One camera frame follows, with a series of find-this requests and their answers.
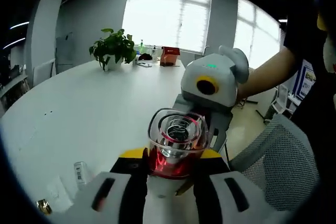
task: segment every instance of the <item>red liquid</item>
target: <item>red liquid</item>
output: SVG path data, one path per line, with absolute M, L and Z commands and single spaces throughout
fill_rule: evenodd
M 154 146 L 149 153 L 149 168 L 153 175 L 169 179 L 183 179 L 190 174 L 195 161 L 200 156 L 201 153 L 189 153 L 177 163 L 172 164 L 169 163 L 171 157 L 167 158 L 157 146 Z

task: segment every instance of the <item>white pillar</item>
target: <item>white pillar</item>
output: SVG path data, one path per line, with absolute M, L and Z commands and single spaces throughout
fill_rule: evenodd
M 13 68 L 15 65 L 19 65 L 20 67 L 25 64 L 24 61 L 24 46 L 16 46 L 11 49 L 10 53 L 10 68 Z
M 25 62 L 28 82 L 33 82 L 33 69 L 55 58 L 56 23 L 62 0 L 39 0 L 29 21 Z

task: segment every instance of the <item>small metal object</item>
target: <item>small metal object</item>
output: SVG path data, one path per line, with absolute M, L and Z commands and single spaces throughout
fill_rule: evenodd
M 52 213 L 52 209 L 46 199 L 36 201 L 36 206 L 45 215 L 49 215 Z

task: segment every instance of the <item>mesh chair back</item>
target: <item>mesh chair back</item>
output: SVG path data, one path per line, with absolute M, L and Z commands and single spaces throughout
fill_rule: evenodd
M 280 114 L 229 164 L 259 186 L 277 210 L 295 210 L 319 179 L 307 136 Z

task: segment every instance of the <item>white flower pot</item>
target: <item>white flower pot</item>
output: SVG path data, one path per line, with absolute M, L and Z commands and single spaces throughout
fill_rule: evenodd
M 107 63 L 107 66 L 105 66 L 105 71 L 108 71 L 108 70 L 117 70 L 120 68 L 121 66 L 121 63 L 123 62 L 123 58 L 120 58 L 118 60 L 118 62 L 116 63 L 116 57 L 114 55 L 108 55 L 110 57 L 110 60 L 109 62 Z

